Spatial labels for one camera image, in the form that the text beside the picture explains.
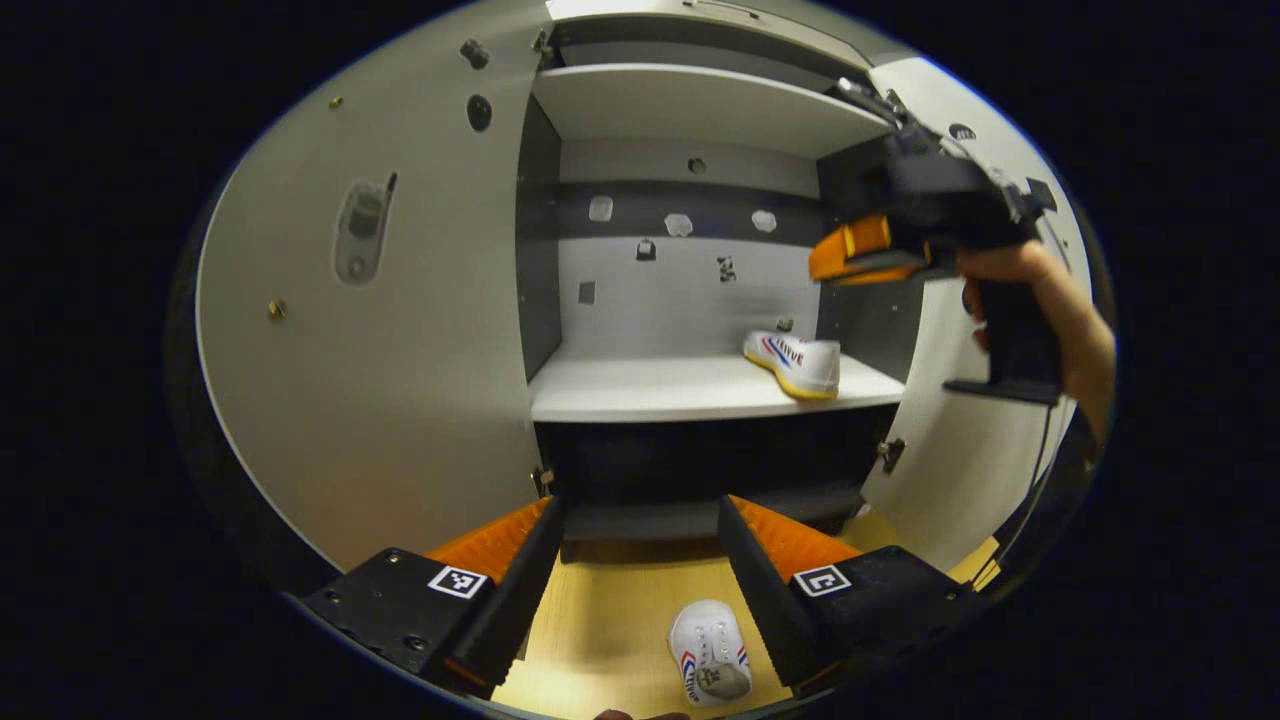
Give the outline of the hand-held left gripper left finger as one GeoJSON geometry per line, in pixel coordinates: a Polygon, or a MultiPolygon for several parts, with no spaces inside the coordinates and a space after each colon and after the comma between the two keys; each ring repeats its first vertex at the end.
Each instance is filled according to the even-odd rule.
{"type": "Polygon", "coordinates": [[[563,515],[548,496],[428,553],[384,548],[301,603],[401,671],[486,700],[538,614],[563,515]]]}

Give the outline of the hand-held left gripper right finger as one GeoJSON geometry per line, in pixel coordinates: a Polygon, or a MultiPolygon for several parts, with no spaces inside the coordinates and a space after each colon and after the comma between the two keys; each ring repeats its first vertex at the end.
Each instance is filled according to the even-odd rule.
{"type": "Polygon", "coordinates": [[[863,682],[937,646],[986,596],[895,544],[863,552],[739,496],[717,530],[781,683],[805,696],[863,682]]]}

